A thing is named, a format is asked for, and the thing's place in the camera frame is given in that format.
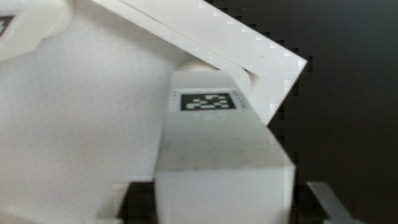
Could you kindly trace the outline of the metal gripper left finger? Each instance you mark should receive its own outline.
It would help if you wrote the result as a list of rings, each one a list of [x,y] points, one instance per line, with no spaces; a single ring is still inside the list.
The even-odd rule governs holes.
[[[154,183],[117,183],[87,224],[158,224]]]

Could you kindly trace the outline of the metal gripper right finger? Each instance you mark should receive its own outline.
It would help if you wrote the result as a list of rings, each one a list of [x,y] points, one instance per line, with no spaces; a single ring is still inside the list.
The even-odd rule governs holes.
[[[352,216],[325,182],[295,185],[289,224],[366,224]]]

